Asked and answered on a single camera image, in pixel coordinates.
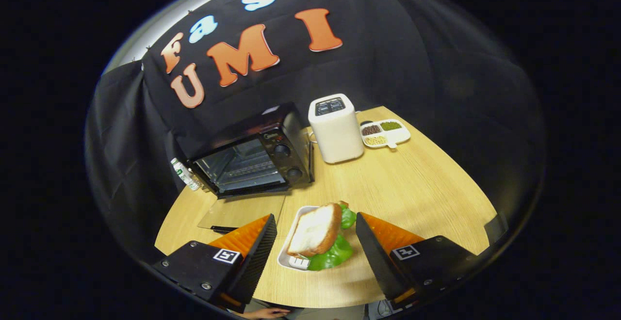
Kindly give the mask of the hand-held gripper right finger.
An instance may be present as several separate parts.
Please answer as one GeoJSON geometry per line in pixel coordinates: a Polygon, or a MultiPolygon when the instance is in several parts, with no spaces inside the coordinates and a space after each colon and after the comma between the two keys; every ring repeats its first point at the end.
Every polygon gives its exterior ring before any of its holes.
{"type": "Polygon", "coordinates": [[[356,234],[382,294],[396,309],[436,300],[463,281],[477,260],[445,236],[424,239],[365,212],[357,213],[356,234]]]}

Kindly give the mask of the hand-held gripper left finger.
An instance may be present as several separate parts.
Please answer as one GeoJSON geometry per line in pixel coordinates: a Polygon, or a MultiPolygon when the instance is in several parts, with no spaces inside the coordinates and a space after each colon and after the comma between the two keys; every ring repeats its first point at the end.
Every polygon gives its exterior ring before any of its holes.
{"type": "Polygon", "coordinates": [[[212,242],[189,241],[153,268],[197,300],[242,312],[257,289],[276,237],[277,222],[268,214],[212,242]]]}

